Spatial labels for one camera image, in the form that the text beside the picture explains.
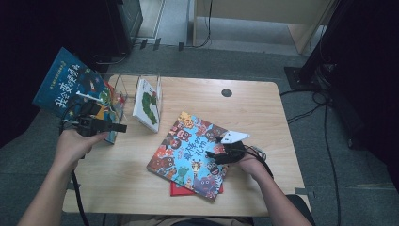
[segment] white tag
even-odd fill
[[[248,138],[249,134],[244,134],[240,132],[235,132],[235,131],[229,131],[226,133],[226,135],[222,138],[220,141],[223,144],[232,144],[237,141],[243,140],[245,138]]]

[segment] small book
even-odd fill
[[[217,165],[206,152],[223,153],[223,144],[215,138],[226,132],[220,126],[182,112],[147,169],[214,201],[228,166]]]
[[[126,98],[125,90],[116,90],[76,56],[61,48],[32,103],[62,120],[74,121],[81,105],[93,100],[101,106],[93,117],[120,123]],[[114,143],[116,136],[117,132],[112,131],[106,140]]]
[[[154,133],[158,133],[162,109],[161,77],[157,76],[156,89],[145,79],[139,76],[136,85],[136,99],[133,108],[133,117],[146,125]]]
[[[223,185],[219,189],[219,194],[223,193]],[[170,182],[170,196],[187,196],[195,195],[196,192],[191,190],[191,187],[180,186],[175,182]]]

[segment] hand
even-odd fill
[[[107,136],[108,133],[101,133],[92,137],[82,137],[76,130],[64,130],[56,145],[53,167],[65,173],[72,172],[77,167],[79,159],[91,151],[91,146]]]
[[[257,153],[251,149],[248,149],[248,152],[257,155]],[[266,173],[269,175],[264,165],[251,154],[246,153],[244,158],[242,158],[237,164],[244,172],[250,174],[254,179],[256,179],[256,177],[260,174]]]

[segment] book cover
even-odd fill
[[[120,123],[126,98],[126,92],[115,90],[98,73],[61,48],[32,103],[59,118],[66,113],[64,120],[73,121],[82,103],[95,100],[101,105],[95,118]],[[106,140],[114,143],[116,136],[117,132],[110,132]]]
[[[158,133],[161,120],[162,89],[161,78],[157,77],[156,89],[144,76],[139,76],[136,85],[136,99],[133,117],[146,125],[154,133]]]
[[[186,196],[186,195],[195,195],[197,194],[194,192],[192,187],[185,187],[185,186],[180,186],[176,184],[175,182],[170,182],[170,196]],[[223,185],[219,189],[219,194],[223,193]]]
[[[182,112],[156,150],[147,169],[215,200],[220,192],[227,165],[217,165],[206,151],[223,153],[215,142],[227,130],[194,115]]]

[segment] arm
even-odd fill
[[[249,173],[261,188],[273,225],[311,225],[288,200],[262,163],[255,157],[246,154],[238,165],[243,171]]]
[[[65,130],[59,137],[56,156],[34,200],[18,225],[59,225],[62,205],[71,172],[91,146],[105,139],[107,133],[82,137],[75,130]]]

